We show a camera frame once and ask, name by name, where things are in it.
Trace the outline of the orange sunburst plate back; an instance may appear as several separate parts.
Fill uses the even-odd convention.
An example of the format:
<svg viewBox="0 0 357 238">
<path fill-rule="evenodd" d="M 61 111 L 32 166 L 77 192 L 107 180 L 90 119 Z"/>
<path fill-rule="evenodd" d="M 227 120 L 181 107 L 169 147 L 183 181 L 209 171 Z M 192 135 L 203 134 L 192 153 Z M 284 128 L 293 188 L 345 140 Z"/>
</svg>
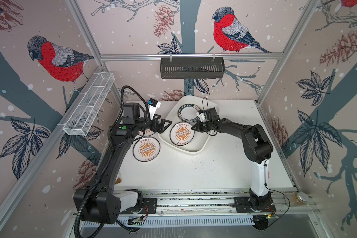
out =
<svg viewBox="0 0 357 238">
<path fill-rule="evenodd" d="M 140 131 L 139 135 L 140 136 L 151 136 L 153 135 L 155 132 L 151 131 L 150 129 L 145 130 L 144 132 Z"/>
</svg>

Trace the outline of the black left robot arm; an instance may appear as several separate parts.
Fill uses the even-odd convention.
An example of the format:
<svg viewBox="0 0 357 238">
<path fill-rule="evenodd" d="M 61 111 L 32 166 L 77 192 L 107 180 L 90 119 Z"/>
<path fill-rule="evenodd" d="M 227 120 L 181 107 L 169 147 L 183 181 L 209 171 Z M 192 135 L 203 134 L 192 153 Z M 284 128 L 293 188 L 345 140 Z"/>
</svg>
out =
<svg viewBox="0 0 357 238">
<path fill-rule="evenodd" d="M 109 147 L 99 165 L 96 174 L 86 188 L 78 189 L 73 197 L 77 208 L 75 227 L 81 221 L 114 224 L 125 210 L 139 212 L 143 209 L 142 192 L 127 189 L 114 194 L 114 185 L 122 162 L 140 132 L 150 130 L 163 133 L 172 122 L 156 115 L 161 103 L 149 99 L 145 103 L 144 116 L 140 116 L 138 103 L 126 103 L 121 107 L 120 115 L 108 130 Z"/>
</svg>

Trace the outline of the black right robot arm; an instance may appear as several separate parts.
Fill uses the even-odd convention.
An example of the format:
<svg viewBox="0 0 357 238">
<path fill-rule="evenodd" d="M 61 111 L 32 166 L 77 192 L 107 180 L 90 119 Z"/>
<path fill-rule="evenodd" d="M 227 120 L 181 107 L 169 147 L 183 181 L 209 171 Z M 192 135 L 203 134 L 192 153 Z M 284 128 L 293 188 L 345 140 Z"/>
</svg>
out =
<svg viewBox="0 0 357 238">
<path fill-rule="evenodd" d="M 273 152 L 273 145 L 265 130 L 259 124 L 250 126 L 235 123 L 227 118 L 221 119 L 215 108 L 198 113 L 192 130 L 196 132 L 211 131 L 226 133 L 241 139 L 245 156 L 252 162 L 252 183 L 249 190 L 250 208 L 259 212 L 271 203 L 271 191 L 268 188 L 268 163 Z"/>
</svg>

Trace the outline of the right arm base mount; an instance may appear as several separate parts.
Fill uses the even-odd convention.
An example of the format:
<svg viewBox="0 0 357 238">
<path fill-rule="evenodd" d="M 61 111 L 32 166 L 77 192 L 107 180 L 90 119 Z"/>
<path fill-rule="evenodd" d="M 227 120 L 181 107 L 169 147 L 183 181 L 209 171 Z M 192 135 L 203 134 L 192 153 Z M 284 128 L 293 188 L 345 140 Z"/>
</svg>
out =
<svg viewBox="0 0 357 238">
<path fill-rule="evenodd" d="M 249 196 L 234 197 L 234 204 L 232 207 L 235 207 L 238 213 L 276 212 L 276 207 L 271 196 L 271 191 L 268 191 L 266 195 L 258 196 L 250 189 Z"/>
</svg>

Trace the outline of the orange sunburst plate front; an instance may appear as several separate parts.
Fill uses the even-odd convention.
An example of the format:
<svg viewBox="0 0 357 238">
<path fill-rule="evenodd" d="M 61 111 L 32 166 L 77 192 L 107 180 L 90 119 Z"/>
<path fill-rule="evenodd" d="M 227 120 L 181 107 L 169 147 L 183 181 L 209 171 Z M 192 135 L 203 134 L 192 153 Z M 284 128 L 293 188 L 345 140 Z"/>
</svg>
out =
<svg viewBox="0 0 357 238">
<path fill-rule="evenodd" d="M 186 122 L 175 124 L 170 131 L 170 140 L 173 145 L 184 146 L 189 144 L 194 138 L 192 125 Z"/>
</svg>

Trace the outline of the green rim plate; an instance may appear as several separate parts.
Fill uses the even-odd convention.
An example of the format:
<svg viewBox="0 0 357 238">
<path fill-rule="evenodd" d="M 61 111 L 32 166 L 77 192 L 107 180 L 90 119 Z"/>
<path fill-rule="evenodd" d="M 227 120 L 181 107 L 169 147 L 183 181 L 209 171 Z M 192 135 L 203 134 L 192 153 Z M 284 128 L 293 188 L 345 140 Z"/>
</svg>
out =
<svg viewBox="0 0 357 238">
<path fill-rule="evenodd" d="M 196 123 L 199 121 L 198 113 L 200 108 L 194 104 L 184 104 L 178 109 L 178 118 L 186 123 Z"/>
</svg>

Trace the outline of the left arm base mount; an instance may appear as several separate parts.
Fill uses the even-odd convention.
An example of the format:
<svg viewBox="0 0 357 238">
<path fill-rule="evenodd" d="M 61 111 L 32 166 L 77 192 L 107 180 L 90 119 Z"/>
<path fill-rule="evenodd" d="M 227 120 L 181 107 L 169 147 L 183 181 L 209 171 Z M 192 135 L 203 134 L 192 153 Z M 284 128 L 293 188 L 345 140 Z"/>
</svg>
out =
<svg viewBox="0 0 357 238">
<path fill-rule="evenodd" d="M 138 202 L 135 207 L 128 208 L 121 212 L 122 215 L 150 215 L 155 214 L 157 209 L 156 198 L 144 198 L 142 202 Z"/>
</svg>

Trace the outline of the orange sunburst plate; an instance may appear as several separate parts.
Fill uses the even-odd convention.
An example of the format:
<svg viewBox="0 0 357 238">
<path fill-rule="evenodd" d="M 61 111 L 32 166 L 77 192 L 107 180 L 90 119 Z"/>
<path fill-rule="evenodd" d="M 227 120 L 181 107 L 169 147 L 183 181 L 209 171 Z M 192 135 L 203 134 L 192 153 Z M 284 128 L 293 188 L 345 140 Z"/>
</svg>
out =
<svg viewBox="0 0 357 238">
<path fill-rule="evenodd" d="M 144 132 L 140 131 L 139 135 L 140 136 L 151 136 L 153 135 L 155 132 L 151 131 L 150 129 L 145 130 Z"/>
<path fill-rule="evenodd" d="M 170 140 L 173 145 L 184 146 L 189 144 L 194 138 L 192 125 L 186 122 L 175 124 L 170 131 Z"/>
<path fill-rule="evenodd" d="M 161 150 L 159 141 L 154 137 L 139 139 L 133 147 L 132 153 L 136 160 L 149 162 L 155 159 Z"/>
</svg>

